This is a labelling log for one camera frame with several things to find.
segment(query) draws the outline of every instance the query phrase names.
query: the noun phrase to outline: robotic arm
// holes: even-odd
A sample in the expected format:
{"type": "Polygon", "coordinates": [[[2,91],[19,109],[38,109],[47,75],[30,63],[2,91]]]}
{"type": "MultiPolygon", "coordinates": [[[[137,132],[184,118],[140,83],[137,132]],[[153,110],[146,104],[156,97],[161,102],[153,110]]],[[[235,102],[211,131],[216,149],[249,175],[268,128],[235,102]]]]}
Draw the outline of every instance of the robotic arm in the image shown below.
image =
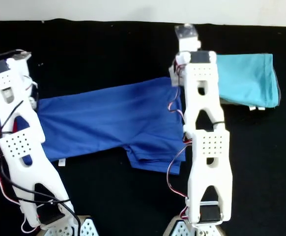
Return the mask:
{"type": "Polygon", "coordinates": [[[198,33],[193,25],[176,26],[179,52],[169,68],[172,85],[184,86],[186,111],[183,130],[192,139],[192,168],[188,180],[188,220],[196,235],[220,235],[216,225],[231,215],[232,173],[229,163],[229,132],[218,90],[217,56],[199,51],[198,33]],[[199,112],[204,110],[212,131],[197,129],[199,112]],[[214,186],[218,201],[202,201],[208,187],[214,186]]]}
{"type": "Polygon", "coordinates": [[[33,96],[37,84],[29,76],[27,59],[30,53],[16,53],[11,58],[0,60],[0,148],[1,159],[4,157],[6,160],[10,178],[2,166],[1,175],[13,185],[20,209],[33,228],[61,228],[69,222],[78,235],[80,223],[74,222],[74,209],[68,194],[41,145],[45,135],[33,110],[37,107],[37,99],[33,96]],[[26,120],[29,127],[12,133],[14,119],[18,116],[26,120]],[[44,194],[35,192],[37,184],[42,184],[53,194],[45,194],[44,197],[50,201],[41,202],[43,204],[39,208],[35,195],[44,194]]]}

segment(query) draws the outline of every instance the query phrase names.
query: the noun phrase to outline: white wall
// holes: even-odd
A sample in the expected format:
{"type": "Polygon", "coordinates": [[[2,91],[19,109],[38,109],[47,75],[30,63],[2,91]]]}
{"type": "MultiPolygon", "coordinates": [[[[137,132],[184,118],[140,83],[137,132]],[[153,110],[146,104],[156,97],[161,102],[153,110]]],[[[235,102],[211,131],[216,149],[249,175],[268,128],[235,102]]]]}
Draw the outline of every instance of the white wall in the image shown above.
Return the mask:
{"type": "Polygon", "coordinates": [[[0,0],[0,20],[286,26],[286,0],[0,0]]]}

